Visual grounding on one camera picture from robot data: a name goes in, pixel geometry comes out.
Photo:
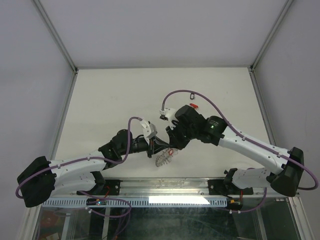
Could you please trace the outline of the red key tag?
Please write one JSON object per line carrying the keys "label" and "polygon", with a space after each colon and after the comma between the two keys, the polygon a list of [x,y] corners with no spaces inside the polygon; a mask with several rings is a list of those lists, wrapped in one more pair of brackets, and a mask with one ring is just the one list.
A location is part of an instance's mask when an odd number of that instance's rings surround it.
{"label": "red key tag", "polygon": [[197,104],[194,104],[194,103],[190,103],[189,104],[193,109],[195,110],[198,110],[199,109],[199,106]]}

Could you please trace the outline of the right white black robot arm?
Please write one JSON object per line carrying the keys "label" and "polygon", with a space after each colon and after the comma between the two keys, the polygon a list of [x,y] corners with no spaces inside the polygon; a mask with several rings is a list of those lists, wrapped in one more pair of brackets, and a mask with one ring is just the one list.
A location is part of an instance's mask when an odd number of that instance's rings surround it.
{"label": "right white black robot arm", "polygon": [[166,132],[172,148],[184,149],[191,140],[233,150],[262,165],[261,168],[226,170],[223,187],[230,194],[247,188],[272,188],[286,197],[294,197],[302,177],[303,151],[277,147],[241,132],[235,132],[218,116],[204,118],[194,108],[184,105],[178,110],[160,110],[168,121]]}

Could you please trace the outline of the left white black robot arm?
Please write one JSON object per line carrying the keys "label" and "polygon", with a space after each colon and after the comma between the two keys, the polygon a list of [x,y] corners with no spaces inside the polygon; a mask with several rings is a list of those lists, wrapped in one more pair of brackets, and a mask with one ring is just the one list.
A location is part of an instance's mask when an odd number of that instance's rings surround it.
{"label": "left white black robot arm", "polygon": [[108,143],[79,158],[48,160],[45,156],[37,157],[17,177],[15,194],[28,208],[60,194],[85,191],[97,195],[105,188],[104,170],[121,164],[130,154],[145,152],[150,158],[169,146],[157,136],[133,137],[130,131],[122,129]]}

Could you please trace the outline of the metal disc with key rings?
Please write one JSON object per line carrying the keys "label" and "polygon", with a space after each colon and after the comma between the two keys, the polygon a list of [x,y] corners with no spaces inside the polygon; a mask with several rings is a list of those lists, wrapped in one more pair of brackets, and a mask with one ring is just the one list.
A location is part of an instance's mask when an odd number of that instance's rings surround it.
{"label": "metal disc with key rings", "polygon": [[[170,149],[174,149],[174,154],[169,155],[168,152]],[[162,167],[163,165],[166,165],[172,161],[172,158],[177,155],[179,152],[178,148],[167,148],[164,151],[161,152],[159,156],[156,157],[155,159],[155,166],[156,167]]]}

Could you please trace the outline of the red handled key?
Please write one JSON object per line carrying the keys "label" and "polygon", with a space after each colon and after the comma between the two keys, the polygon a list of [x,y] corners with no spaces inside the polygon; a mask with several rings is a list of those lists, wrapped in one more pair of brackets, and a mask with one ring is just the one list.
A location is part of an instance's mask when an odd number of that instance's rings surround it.
{"label": "red handled key", "polygon": [[173,154],[174,154],[174,149],[170,149],[169,151],[168,151],[168,154],[170,155],[170,156],[172,156]]}

